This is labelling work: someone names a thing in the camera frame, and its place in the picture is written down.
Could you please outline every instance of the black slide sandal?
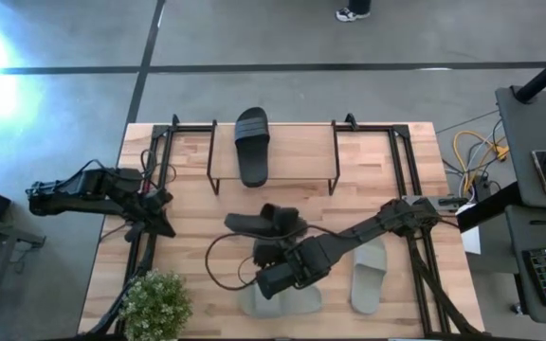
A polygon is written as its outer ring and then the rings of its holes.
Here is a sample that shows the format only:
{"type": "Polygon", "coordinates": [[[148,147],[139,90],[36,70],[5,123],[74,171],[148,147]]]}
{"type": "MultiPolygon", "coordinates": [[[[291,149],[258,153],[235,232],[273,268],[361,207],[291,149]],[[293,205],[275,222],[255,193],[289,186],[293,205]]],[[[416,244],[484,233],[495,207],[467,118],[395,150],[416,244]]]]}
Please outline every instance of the black slide sandal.
{"type": "Polygon", "coordinates": [[[266,183],[268,177],[268,119],[263,108],[244,111],[235,123],[235,147],[242,183],[256,188],[266,183]]]}

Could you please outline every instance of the potted plant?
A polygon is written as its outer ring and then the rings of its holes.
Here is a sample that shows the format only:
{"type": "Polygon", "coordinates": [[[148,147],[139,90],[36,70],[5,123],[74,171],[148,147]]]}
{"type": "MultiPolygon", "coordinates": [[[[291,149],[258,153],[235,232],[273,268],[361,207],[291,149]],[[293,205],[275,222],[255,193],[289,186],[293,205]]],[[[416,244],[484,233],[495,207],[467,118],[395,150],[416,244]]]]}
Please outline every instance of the potted plant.
{"type": "Polygon", "coordinates": [[[191,299],[183,279],[157,270],[133,279],[119,311],[129,341],[177,339],[191,315],[191,299]]]}

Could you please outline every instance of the wooden table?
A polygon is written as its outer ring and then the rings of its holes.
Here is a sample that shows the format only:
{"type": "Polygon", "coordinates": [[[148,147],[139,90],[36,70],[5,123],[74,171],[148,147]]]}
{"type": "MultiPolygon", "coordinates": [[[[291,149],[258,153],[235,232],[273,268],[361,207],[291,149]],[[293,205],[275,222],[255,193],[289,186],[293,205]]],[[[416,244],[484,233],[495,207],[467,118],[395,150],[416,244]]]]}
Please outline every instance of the wooden table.
{"type": "MultiPolygon", "coordinates": [[[[407,124],[424,194],[448,194],[433,125],[407,124]]],[[[153,124],[128,126],[119,159],[120,167],[140,167],[139,154],[149,147],[152,127],[153,124]]],[[[309,140],[308,137],[301,135],[305,141],[309,140]]],[[[318,282],[323,299],[321,312],[276,319],[254,319],[243,314],[237,302],[237,293],[217,287],[206,274],[204,266],[204,255],[210,242],[228,232],[223,220],[230,212],[258,214],[264,203],[295,206],[309,223],[337,231],[373,216],[381,205],[397,197],[389,137],[386,134],[338,133],[341,175],[333,196],[328,195],[325,181],[305,179],[308,176],[300,180],[270,180],[261,188],[245,188],[238,180],[226,180],[221,186],[220,195],[216,196],[206,177],[209,139],[210,135],[204,133],[174,135],[171,163],[178,176],[167,185],[174,196],[167,212],[177,236],[174,239],[158,238],[155,251],[154,267],[160,271],[174,270],[187,279],[193,300],[193,317],[183,337],[363,338],[423,335],[406,241],[391,234],[381,237],[388,253],[388,273],[383,283],[380,306],[372,315],[354,313],[349,302],[352,254],[346,255],[333,268],[330,276],[318,282]]],[[[409,181],[403,150],[400,142],[403,170],[409,181]]],[[[294,156],[300,162],[300,153],[294,156]]],[[[313,160],[301,164],[305,169],[312,169],[314,165],[313,160]]],[[[172,169],[168,169],[168,172],[171,179],[172,169]]],[[[121,223],[120,218],[107,217],[102,233],[121,223]]],[[[130,249],[123,234],[123,231],[117,232],[99,246],[80,332],[96,324],[121,289],[130,249]]],[[[469,322],[483,330],[459,231],[440,224],[433,229],[432,238],[445,291],[469,322]]],[[[240,284],[237,267],[241,260],[250,255],[251,246],[252,240],[247,238],[231,238],[218,243],[210,257],[214,275],[228,285],[240,284]]],[[[246,264],[242,269],[243,278],[251,278],[255,270],[254,266],[246,264]]],[[[438,330],[435,328],[438,326],[437,314],[429,291],[428,302],[434,330],[438,330]]]]}

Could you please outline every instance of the concrete floor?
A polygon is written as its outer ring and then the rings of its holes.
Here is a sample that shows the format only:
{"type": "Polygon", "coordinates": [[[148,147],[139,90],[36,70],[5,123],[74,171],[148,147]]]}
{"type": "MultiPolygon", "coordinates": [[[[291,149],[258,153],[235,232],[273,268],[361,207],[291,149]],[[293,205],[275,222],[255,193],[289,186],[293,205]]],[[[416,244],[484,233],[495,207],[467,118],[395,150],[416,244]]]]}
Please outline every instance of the concrete floor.
{"type": "MultiPolygon", "coordinates": [[[[140,65],[155,0],[0,0],[0,67],[140,65]]],[[[546,61],[546,1],[373,1],[373,16],[341,24],[341,0],[168,0],[153,65],[226,63],[462,63],[546,61]]],[[[273,121],[432,121],[437,130],[496,108],[494,90],[539,70],[370,71],[150,75],[138,122],[232,121],[263,106],[273,121]]],[[[0,76],[0,193],[17,225],[47,235],[9,271],[0,340],[74,334],[102,217],[37,218],[24,189],[67,177],[86,160],[114,164],[137,81],[126,75],[0,76]]],[[[488,135],[498,114],[438,135],[455,165],[460,130],[488,135]]],[[[475,140],[462,140],[463,155],[475,140]]],[[[509,162],[489,169],[502,186],[509,162]]],[[[449,175],[456,191],[458,178],[449,175]]],[[[515,317],[510,276],[473,273],[486,330],[546,340],[546,325],[515,317]]]]}

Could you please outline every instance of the sneaker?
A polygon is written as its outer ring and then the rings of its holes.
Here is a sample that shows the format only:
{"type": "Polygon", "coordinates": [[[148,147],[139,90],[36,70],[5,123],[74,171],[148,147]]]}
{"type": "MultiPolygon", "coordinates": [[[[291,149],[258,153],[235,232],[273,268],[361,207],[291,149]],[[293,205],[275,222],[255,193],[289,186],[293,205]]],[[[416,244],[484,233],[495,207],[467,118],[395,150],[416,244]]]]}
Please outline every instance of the sneaker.
{"type": "Polygon", "coordinates": [[[357,14],[351,12],[348,8],[337,10],[337,19],[343,23],[350,23],[357,19],[365,19],[370,16],[370,13],[366,14],[357,14]]]}

